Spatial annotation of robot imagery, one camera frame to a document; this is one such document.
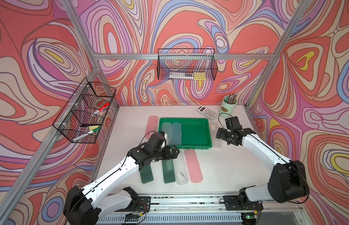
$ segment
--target mint green cup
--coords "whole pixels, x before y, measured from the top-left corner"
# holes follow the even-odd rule
[[[233,104],[228,104],[226,101],[228,101],[228,96],[225,96],[223,98],[221,108],[218,111],[218,114],[225,119],[229,118],[231,116],[224,114],[224,113],[228,113],[228,114],[232,115],[233,109],[235,108],[235,105],[237,104],[237,100]]]

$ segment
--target psychedelic wallpaper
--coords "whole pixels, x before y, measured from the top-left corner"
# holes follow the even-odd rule
[[[306,166],[313,223],[349,225],[349,1],[312,2],[250,110]]]
[[[272,53],[296,0],[81,0],[74,2],[96,53],[157,53],[206,48]],[[218,60],[213,81],[159,81],[157,61],[104,60],[119,105],[216,104],[238,92],[244,103],[267,61]]]
[[[0,201],[91,70],[58,1],[0,0]],[[58,221],[64,192],[88,182],[103,138],[60,137],[6,224]]]

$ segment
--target wire basket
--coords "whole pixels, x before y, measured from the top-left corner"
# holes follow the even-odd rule
[[[87,79],[84,79],[81,84],[80,86],[84,88],[69,113],[62,122],[57,122],[62,109],[52,125],[72,143],[94,144],[114,100],[116,89],[104,83],[88,82]],[[98,128],[91,132],[90,126],[98,126]]]
[[[158,49],[159,80],[215,80],[214,49]]]

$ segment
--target yellow sponge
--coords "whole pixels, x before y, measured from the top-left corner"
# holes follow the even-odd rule
[[[206,80],[206,73],[194,72],[193,79],[196,81],[204,81]]]
[[[96,129],[98,126],[89,126],[88,128],[91,130]]]

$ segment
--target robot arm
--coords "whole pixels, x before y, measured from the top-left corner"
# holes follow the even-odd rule
[[[304,197],[308,194],[306,171],[300,161],[292,161],[281,155],[250,128],[242,128],[237,117],[226,120],[227,130],[219,128],[216,138],[227,144],[242,145],[254,153],[272,172],[267,184],[245,187],[240,190],[242,206],[260,200],[275,200],[279,203]]]
[[[79,189],[69,190],[63,214],[71,225],[94,225],[97,220],[109,213],[129,206],[134,210],[140,202],[137,193],[130,187],[108,196],[123,180],[149,165],[152,160],[177,158],[180,151],[173,145],[166,146],[166,134],[163,131],[151,135],[148,142],[132,148],[127,156],[113,169],[96,181]]]

